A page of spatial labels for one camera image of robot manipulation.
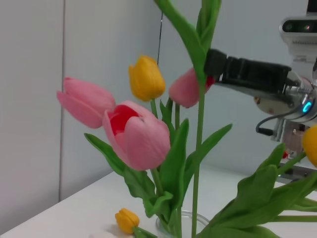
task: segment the bouquet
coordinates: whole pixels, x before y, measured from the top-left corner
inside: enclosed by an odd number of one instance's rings
[[[205,141],[203,119],[205,94],[214,83],[206,77],[204,64],[211,46],[221,0],[202,0],[196,28],[175,9],[169,0],[154,0],[179,33],[193,68],[179,77],[169,89],[169,98],[157,101],[165,91],[165,82],[157,62],[141,56],[129,67],[133,95],[150,102],[151,112],[138,104],[117,104],[106,89],[73,78],[64,81],[64,92],[57,98],[77,120],[90,128],[103,127],[110,144],[91,134],[87,140],[106,158],[111,168],[123,177],[131,196],[141,198],[148,217],[156,215],[168,237],[181,238],[182,204],[188,185],[194,177],[191,237],[199,238],[276,238],[276,234],[260,225],[268,222],[316,222],[317,216],[280,216],[284,210],[317,211],[317,202],[306,198],[317,188],[317,173],[299,181],[274,188],[284,174],[306,155],[317,165],[317,127],[304,137],[305,152],[283,167],[280,161],[285,145],[278,145],[255,173],[238,183],[237,196],[197,234],[197,202],[199,167],[209,151],[230,131],[229,124]],[[196,150],[186,154],[189,121],[180,121],[180,109],[199,104]],[[155,235],[139,228],[138,217],[127,209],[116,214],[119,227],[138,238]]]

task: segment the pink tulip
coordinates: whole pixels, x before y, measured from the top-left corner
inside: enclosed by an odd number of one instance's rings
[[[135,170],[157,168],[170,150],[166,124],[133,102],[106,111],[103,126],[115,153]]]
[[[206,92],[214,84],[213,77],[207,77]],[[180,76],[169,88],[169,97],[185,108],[196,105],[199,101],[199,84],[194,71],[191,68],[187,73]]]
[[[64,90],[65,92],[57,92],[60,104],[90,128],[101,127],[105,111],[115,107],[113,96],[94,83],[66,78]]]

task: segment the blue light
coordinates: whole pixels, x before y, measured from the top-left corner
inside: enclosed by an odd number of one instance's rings
[[[306,103],[306,105],[303,108],[303,112],[304,113],[308,112],[308,110],[311,108],[311,106],[312,106],[311,102]]]

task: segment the black cable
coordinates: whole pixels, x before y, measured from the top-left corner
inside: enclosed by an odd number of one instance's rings
[[[290,111],[290,112],[288,112],[288,113],[283,113],[283,114],[271,116],[271,117],[268,117],[268,118],[266,118],[266,119],[260,121],[260,122],[258,123],[257,127],[256,127],[256,132],[257,132],[257,133],[260,133],[260,134],[263,134],[263,135],[267,135],[267,136],[272,136],[272,135],[274,135],[274,130],[272,130],[272,129],[267,129],[267,128],[260,128],[260,126],[261,126],[263,123],[265,123],[265,122],[267,122],[267,121],[269,121],[269,120],[273,120],[273,119],[277,119],[277,118],[283,118],[283,117],[286,117],[286,116],[288,116],[288,115],[291,115],[291,114],[297,112],[298,110],[300,110],[301,107],[302,107],[302,105],[299,105],[297,108],[295,108],[294,110],[292,110],[292,111]]]

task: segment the glass vase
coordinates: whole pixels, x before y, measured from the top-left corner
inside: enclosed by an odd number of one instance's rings
[[[193,214],[188,211],[182,211],[182,238],[191,238],[192,237],[192,218]],[[209,220],[202,215],[197,214],[197,234],[200,233],[209,223]],[[163,227],[160,219],[157,218],[156,228],[158,231],[158,238],[174,238],[175,236],[171,235]]]

